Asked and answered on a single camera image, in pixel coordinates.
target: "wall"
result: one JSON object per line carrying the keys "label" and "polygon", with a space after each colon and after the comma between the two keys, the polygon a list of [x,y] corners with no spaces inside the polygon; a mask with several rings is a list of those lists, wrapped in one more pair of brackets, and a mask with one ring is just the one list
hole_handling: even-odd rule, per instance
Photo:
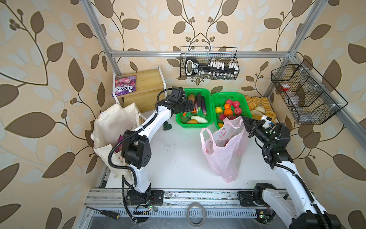
{"label": "wall", "polygon": [[[366,2],[329,1],[298,55],[313,63],[349,102],[345,109],[366,127]],[[294,125],[282,98],[273,108],[291,129],[287,147],[320,203],[347,229],[366,228],[366,151],[334,116],[323,125]]]}
{"label": "wall", "polygon": [[[287,51],[312,7],[299,0],[92,0],[107,40],[115,50],[179,51],[181,46],[237,47],[238,51]],[[269,72],[280,64],[276,58],[240,58],[236,81],[180,77],[177,59],[117,59],[124,73],[160,66],[167,86],[203,87],[213,91],[238,91],[259,95],[269,85]]]}
{"label": "wall", "polygon": [[0,228],[68,229],[104,166],[87,135],[113,104],[112,69],[78,1],[0,12]]}

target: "pink plastic bag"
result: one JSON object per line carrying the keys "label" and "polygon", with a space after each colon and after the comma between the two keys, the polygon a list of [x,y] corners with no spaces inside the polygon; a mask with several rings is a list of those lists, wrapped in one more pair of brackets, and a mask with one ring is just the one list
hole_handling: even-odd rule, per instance
{"label": "pink plastic bag", "polygon": [[[204,131],[210,135],[206,143],[203,137]],[[201,130],[202,152],[211,169],[226,183],[238,177],[240,161],[248,145],[247,135],[241,117],[234,120],[224,119],[224,126],[214,134],[208,128]]]}

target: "purple eggplant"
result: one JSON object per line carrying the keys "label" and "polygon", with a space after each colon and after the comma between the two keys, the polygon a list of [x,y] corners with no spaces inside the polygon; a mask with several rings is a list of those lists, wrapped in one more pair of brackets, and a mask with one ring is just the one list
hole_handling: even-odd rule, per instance
{"label": "purple eggplant", "polygon": [[197,101],[197,107],[198,107],[198,111],[201,110],[201,100],[202,100],[202,95],[201,93],[198,93],[196,95],[196,101]]}
{"label": "purple eggplant", "polygon": [[194,101],[194,107],[195,107],[195,109],[196,109],[196,114],[198,114],[197,100],[196,100],[196,101]]}
{"label": "purple eggplant", "polygon": [[205,97],[203,97],[203,96],[202,96],[202,100],[201,100],[201,108],[202,108],[203,115],[205,117],[207,117],[206,102],[205,102]]}

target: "white table surface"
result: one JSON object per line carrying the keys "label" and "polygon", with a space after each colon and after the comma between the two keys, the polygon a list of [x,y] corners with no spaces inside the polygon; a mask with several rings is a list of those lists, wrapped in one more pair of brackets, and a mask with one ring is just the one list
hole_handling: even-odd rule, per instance
{"label": "white table surface", "polygon": [[[143,113],[149,117],[152,112]],[[275,172],[264,162],[261,149],[254,137],[249,139],[241,160],[238,178],[226,183],[214,173],[202,154],[201,129],[185,129],[177,124],[175,115],[168,122],[172,129],[163,127],[150,140],[152,156],[146,165],[152,188],[158,189],[253,189],[256,183],[271,183],[278,189],[284,185]],[[208,127],[217,131],[214,124]],[[111,172],[106,188],[122,188],[122,180]]]}

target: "screwdriver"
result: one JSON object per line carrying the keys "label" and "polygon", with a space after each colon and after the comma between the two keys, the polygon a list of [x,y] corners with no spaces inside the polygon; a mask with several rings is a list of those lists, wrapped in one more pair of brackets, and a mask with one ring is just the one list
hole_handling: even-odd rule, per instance
{"label": "screwdriver", "polygon": [[86,206],[86,208],[90,208],[94,211],[99,211],[102,215],[105,215],[109,218],[112,218],[112,219],[118,219],[119,218],[119,214],[118,213],[115,213],[115,212],[112,212],[112,211],[106,211],[106,210],[98,210],[98,209],[95,209],[95,208],[92,208],[92,207],[88,207]]}

